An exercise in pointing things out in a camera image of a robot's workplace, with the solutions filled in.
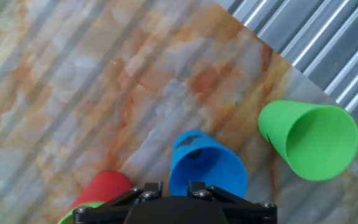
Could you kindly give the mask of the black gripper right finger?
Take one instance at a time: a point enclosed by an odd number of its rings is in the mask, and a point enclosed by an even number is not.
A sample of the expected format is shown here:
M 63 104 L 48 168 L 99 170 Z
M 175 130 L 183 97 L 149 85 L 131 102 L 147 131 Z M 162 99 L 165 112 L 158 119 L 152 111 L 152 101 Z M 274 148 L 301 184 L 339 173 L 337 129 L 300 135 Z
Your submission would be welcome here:
M 187 183 L 187 196 L 214 202 L 225 215 L 236 217 L 276 217 L 273 203 L 252 203 L 220 187 L 206 186 L 204 182 Z

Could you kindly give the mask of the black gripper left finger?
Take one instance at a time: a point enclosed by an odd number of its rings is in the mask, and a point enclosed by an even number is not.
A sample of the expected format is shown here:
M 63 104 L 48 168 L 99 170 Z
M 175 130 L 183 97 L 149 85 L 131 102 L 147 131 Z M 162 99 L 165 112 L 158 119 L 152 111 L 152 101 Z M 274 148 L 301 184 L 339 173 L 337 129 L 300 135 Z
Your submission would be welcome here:
M 163 195 L 162 182 L 146 183 L 96 207 L 74 209 L 74 217 L 162 217 L 163 209 L 156 205 Z

